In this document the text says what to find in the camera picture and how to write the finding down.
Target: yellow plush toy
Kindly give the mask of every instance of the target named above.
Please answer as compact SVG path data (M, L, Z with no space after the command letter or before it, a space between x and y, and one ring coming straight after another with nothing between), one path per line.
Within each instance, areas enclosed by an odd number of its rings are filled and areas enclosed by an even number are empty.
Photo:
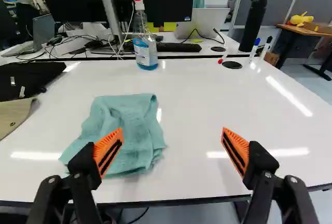
M313 16L305 16L307 14L307 11L304 12L303 14L299 15L294 15L290 18L290 25L296 25L298 27L304 26L304 22L312 22L313 21Z

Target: teal towel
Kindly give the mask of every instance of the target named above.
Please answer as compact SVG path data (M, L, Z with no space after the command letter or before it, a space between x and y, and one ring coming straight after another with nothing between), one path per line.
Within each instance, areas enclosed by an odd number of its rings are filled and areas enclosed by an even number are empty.
M59 160L68 164L88 142L97 142L122 127L123 146L106 175L146 171L161 158L166 147L156 119L157 97L153 94L100 96L94 99L82 133L62 153Z

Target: blue marker cap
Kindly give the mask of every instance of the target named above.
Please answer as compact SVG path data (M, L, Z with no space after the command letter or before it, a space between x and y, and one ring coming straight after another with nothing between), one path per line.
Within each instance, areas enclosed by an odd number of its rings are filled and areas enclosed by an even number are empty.
M260 43L260 38L257 38L256 40L255 40L255 46L258 46L259 45L259 43Z

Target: desk leg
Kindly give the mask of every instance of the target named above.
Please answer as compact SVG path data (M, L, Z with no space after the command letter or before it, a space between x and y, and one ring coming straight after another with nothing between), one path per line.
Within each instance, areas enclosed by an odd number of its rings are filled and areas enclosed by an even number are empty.
M280 54L280 57L279 57L279 60L278 62L276 63L275 67L277 69L280 69L285 61L286 61L286 56L288 55L289 51L292 49L292 47L294 46L294 43L296 41L296 39L300 36L300 34L297 34L295 32L291 32L291 36L290 36L290 40L289 42L287 43L285 49L282 51L282 53Z
M309 66L307 64L304 64L303 66L311 71L313 71L315 74L318 74L319 76L323 77L325 80L331 81L331 77L326 75L324 72L327 70L328 67L332 65L332 52L330 55L326 58L326 60L323 62L320 69L314 68L312 66Z

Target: white table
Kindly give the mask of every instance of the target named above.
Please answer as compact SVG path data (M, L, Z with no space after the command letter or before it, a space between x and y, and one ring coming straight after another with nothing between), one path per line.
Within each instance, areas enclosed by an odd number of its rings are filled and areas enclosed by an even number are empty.
M181 39L176 39L173 32L162 32L162 33L155 33L156 35L163 35L164 39L163 42L164 43L179 43L182 40ZM227 35L225 35L224 33L220 32L220 35L224 38L225 40L225 45L221 45L219 43L217 43L216 41L213 40L209 40L209 39L204 39L203 42L198 43L201 47L202 50L200 52L159 52L158 53L158 57L162 58L162 57L174 57L174 56L182 56L182 57L211 57L211 56L220 56L222 57L224 54L247 54L241 51L238 51L239 48L239 43L235 40L233 40L232 38L228 37ZM222 39L217 36L216 40L222 41ZM221 46L226 48L226 52L216 52L211 50L211 47L214 46ZM40 50L36 53L33 54L26 54L26 55L21 55L19 56L19 58L21 59L31 59L34 58L40 54L42 54L44 52L43 50ZM72 57L72 54L65 54L65 55L61 55L58 56L60 59L70 59L70 57ZM74 56L75 60L80 59L80 60L93 60L93 59L98 59L98 58L102 58L102 59L108 59L110 58L110 54L94 54L91 53L90 51L87 51L87 57L85 55L85 53L81 53L78 54L76 56ZM50 55L48 53L42 55L41 57L37 58L37 59L49 59ZM124 57L132 57L134 58L135 55L134 54L125 54ZM22 60L16 59L16 57L0 57L0 65L8 63L8 62L21 62Z
M332 107L266 62L239 70L217 59L68 62L38 96L40 106L0 142L0 200L32 202L40 182L65 176L61 152L81 132L96 96L154 93L168 146L150 173L104 179L97 203L200 199L229 201L250 192L220 143L222 127L259 141L280 163L278 176L309 187L331 184Z

